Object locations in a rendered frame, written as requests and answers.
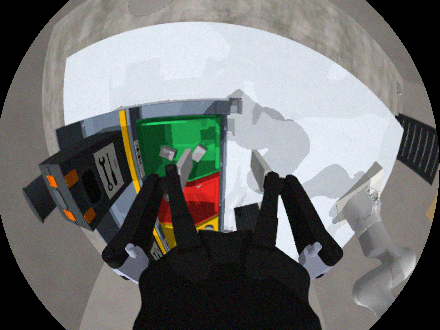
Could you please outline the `yellow open bin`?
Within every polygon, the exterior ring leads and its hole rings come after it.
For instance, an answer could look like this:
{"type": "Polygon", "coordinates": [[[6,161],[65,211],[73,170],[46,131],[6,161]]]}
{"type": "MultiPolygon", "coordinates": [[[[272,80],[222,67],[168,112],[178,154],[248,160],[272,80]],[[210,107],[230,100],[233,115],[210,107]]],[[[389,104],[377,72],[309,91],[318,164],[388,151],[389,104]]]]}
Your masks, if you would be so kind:
{"type": "MultiPolygon", "coordinates": [[[[201,222],[201,224],[197,224],[196,229],[197,232],[199,231],[199,229],[205,229],[206,224],[207,225],[212,225],[214,230],[218,231],[218,223],[219,223],[219,214],[213,216],[210,219],[207,219],[203,222],[201,222]],[[201,227],[201,228],[200,228],[201,227]]],[[[172,224],[170,223],[160,223],[162,230],[164,232],[164,235],[168,241],[169,247],[170,249],[172,249],[173,247],[176,246],[176,241],[175,241],[175,237],[174,237],[174,231],[172,228],[172,224]]]]}

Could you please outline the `red open bin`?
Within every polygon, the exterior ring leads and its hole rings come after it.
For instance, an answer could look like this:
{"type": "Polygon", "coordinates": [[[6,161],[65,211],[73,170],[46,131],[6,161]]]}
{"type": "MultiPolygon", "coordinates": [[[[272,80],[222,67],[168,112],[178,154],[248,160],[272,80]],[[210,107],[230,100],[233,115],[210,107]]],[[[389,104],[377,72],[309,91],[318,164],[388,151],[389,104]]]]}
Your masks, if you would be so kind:
{"type": "MultiPolygon", "coordinates": [[[[184,195],[194,224],[197,225],[217,214],[219,214],[219,182],[220,171],[204,176],[202,178],[187,181],[184,195]],[[214,210],[214,180],[215,180],[215,210],[214,210]],[[203,185],[202,185],[203,184],[203,185]],[[197,186],[202,185],[200,188],[197,186]],[[192,189],[191,189],[192,188],[192,189]]],[[[158,212],[160,223],[170,223],[171,213],[169,202],[163,196],[158,212]]]]}

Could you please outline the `yellow flat bar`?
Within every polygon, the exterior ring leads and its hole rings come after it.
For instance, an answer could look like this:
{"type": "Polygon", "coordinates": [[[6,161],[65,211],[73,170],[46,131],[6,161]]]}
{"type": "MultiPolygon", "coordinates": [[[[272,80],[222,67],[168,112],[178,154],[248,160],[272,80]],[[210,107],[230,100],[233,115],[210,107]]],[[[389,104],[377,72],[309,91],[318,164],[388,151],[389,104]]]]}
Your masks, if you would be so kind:
{"type": "MultiPolygon", "coordinates": [[[[136,192],[138,194],[139,190],[141,189],[141,186],[140,186],[140,182],[138,179],[138,175],[137,175],[137,171],[136,171],[136,167],[135,167],[135,163],[134,163],[134,159],[133,159],[131,144],[130,144],[126,110],[119,111],[119,115],[120,115],[121,130],[122,130],[122,136],[123,136],[123,142],[124,142],[125,152],[126,152],[126,156],[127,156],[127,161],[128,161],[128,165],[130,168],[133,183],[134,183],[136,192]]],[[[160,246],[163,254],[166,254],[167,252],[162,244],[162,241],[161,241],[155,227],[154,227],[153,234],[154,234],[155,239],[156,239],[158,245],[160,246]]]]}

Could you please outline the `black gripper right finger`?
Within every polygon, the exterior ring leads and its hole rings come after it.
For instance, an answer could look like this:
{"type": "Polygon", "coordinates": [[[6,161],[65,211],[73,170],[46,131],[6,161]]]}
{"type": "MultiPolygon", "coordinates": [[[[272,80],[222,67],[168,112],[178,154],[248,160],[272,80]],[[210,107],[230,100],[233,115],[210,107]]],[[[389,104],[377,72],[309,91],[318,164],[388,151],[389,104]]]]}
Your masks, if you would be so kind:
{"type": "Polygon", "coordinates": [[[244,279],[258,284],[272,272],[276,253],[279,195],[289,220],[299,264],[308,271],[310,280],[322,277],[343,257],[343,250],[325,229],[301,183],[290,174],[279,179],[279,174],[272,171],[257,149],[251,151],[250,168],[264,194],[243,268],[244,279]]]}

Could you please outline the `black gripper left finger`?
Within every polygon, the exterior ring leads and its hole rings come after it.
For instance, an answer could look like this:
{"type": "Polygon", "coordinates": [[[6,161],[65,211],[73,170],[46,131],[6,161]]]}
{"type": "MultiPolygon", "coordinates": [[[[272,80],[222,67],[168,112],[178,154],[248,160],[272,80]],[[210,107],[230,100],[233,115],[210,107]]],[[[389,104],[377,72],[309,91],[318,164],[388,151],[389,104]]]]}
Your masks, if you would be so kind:
{"type": "Polygon", "coordinates": [[[167,190],[182,271],[191,284],[203,285],[211,279],[211,263],[183,193],[192,167],[192,149],[186,149],[176,165],[165,166],[166,176],[155,173],[147,176],[120,231],[102,251],[102,259],[123,279],[138,284],[141,273],[148,267],[147,254],[167,190]]]}

